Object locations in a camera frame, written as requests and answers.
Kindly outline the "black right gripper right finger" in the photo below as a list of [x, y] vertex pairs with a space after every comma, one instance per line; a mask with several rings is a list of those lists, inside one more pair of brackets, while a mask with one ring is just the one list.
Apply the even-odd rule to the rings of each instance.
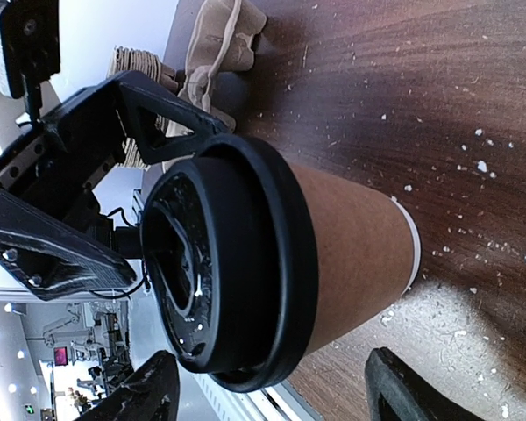
[[439, 393], [387, 347], [370, 352], [365, 378], [372, 420], [481, 420]]

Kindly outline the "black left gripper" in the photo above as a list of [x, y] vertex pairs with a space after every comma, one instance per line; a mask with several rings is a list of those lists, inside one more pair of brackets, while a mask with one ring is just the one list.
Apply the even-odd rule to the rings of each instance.
[[227, 132], [141, 72], [81, 89], [0, 156], [0, 266], [42, 301], [131, 286], [135, 271], [108, 247], [127, 230], [102, 214], [94, 187], [124, 160], [126, 136], [152, 165]]

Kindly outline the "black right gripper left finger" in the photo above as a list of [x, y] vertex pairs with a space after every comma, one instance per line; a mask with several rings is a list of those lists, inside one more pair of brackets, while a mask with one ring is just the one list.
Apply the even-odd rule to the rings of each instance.
[[160, 350], [78, 420], [176, 420], [179, 401], [176, 358]]

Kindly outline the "single brown paper cup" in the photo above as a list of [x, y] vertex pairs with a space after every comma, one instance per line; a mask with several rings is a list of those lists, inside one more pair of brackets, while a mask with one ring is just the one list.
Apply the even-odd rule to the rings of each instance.
[[316, 236], [319, 292], [311, 354], [395, 303], [418, 275], [415, 221], [395, 199], [323, 171], [293, 165]]

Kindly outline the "black cup lid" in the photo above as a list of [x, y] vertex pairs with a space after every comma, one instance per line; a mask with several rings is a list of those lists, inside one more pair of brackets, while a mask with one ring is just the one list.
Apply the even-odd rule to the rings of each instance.
[[140, 239], [186, 370], [235, 393], [294, 371], [316, 320], [316, 236], [302, 186], [272, 146], [208, 139], [155, 183]]

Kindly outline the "single pulp cup carrier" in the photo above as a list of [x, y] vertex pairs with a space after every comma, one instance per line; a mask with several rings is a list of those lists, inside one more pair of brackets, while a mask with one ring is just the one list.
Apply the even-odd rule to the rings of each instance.
[[267, 16], [250, 1], [206, 1], [197, 14], [185, 59], [180, 99], [221, 119], [229, 131], [234, 118], [211, 104], [218, 74], [245, 72], [253, 67], [252, 43]]

